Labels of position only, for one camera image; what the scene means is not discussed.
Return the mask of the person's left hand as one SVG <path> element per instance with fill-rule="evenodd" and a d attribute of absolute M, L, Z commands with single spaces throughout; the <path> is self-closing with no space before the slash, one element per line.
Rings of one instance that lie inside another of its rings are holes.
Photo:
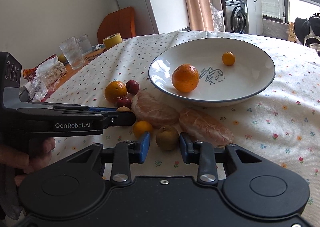
<path fill-rule="evenodd" d="M 15 176 L 14 182 L 20 186 L 22 181 L 30 173 L 46 167 L 52 157 L 51 151 L 55 148 L 55 139 L 47 138 L 44 141 L 30 141 L 31 156 L 1 144 L 1 164 L 12 168 L 22 169 L 24 174 Z"/>

